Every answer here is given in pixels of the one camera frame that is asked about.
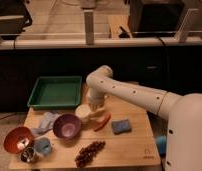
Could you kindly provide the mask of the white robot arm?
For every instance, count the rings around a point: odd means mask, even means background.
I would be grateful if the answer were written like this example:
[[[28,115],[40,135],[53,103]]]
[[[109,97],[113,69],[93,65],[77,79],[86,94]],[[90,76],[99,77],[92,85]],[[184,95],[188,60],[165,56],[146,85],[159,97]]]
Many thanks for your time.
[[[178,95],[113,79],[103,65],[86,78],[88,103],[96,110],[111,94],[168,121],[165,171],[202,171],[202,94]]]

